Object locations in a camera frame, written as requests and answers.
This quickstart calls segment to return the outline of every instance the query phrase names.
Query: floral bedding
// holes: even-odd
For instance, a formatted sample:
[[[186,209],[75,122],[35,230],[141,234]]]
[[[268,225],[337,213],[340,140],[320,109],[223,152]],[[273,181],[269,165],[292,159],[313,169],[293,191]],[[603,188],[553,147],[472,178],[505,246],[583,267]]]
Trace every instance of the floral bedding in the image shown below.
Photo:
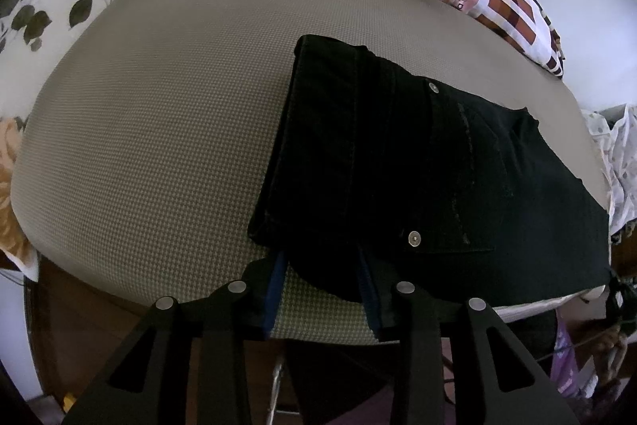
[[[37,255],[15,218],[10,185],[21,133],[40,88],[115,0],[0,0],[0,249],[30,279]]]

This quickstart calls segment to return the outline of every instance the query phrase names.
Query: metal rivet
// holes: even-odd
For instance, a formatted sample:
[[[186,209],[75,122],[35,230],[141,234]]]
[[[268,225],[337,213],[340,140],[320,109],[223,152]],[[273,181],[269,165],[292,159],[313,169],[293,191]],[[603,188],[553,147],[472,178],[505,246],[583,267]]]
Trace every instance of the metal rivet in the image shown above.
[[[482,311],[487,307],[487,304],[480,298],[470,298],[469,306],[475,311]]]
[[[401,294],[413,294],[416,287],[413,286],[412,282],[400,281],[396,284],[396,290],[398,290]]]
[[[233,294],[241,294],[245,291],[247,286],[248,285],[246,285],[245,282],[241,280],[233,281],[228,285],[228,290],[230,290]]]
[[[410,232],[409,245],[412,247],[418,247],[420,245],[420,233],[418,231]]]
[[[155,306],[160,310],[167,310],[171,306],[173,306],[174,299],[170,296],[164,296],[163,298],[159,298],[155,301]]]

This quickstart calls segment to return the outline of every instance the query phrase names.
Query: houndstooth fabric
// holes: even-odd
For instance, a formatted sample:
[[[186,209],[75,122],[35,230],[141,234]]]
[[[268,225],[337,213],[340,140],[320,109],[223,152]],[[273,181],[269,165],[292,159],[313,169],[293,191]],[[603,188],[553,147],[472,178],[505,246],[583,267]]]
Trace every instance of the houndstooth fabric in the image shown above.
[[[59,63],[29,119],[12,184],[27,237],[79,279],[143,304],[201,298],[240,277],[264,254],[246,228],[305,33],[527,106],[604,203],[566,86],[437,0],[116,0]],[[275,336],[373,341],[360,305],[292,272]]]

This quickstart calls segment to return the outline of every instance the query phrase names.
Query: folded black pants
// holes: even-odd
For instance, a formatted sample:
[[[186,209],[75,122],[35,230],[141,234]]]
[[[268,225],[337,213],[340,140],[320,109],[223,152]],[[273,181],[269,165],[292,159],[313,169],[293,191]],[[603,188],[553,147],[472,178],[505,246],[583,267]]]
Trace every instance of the folded black pants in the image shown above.
[[[359,249],[434,297],[529,303],[606,284],[608,215],[526,109],[305,35],[248,229],[360,301]]]

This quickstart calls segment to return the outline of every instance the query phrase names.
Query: wooden floor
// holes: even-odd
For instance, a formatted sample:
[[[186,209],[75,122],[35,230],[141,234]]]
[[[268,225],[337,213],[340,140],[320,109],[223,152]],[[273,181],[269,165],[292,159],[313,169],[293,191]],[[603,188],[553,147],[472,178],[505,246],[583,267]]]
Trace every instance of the wooden floor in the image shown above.
[[[91,379],[137,324],[146,308],[120,300],[78,281],[46,259],[38,284],[27,292],[27,319],[36,368],[47,394],[62,403],[80,396]],[[272,371],[281,352],[278,341],[246,341],[246,376],[254,425],[265,423]],[[190,362],[187,424],[195,424],[198,339]],[[289,379],[283,378],[280,403],[295,405]],[[275,425],[299,425],[294,416],[278,416]]]

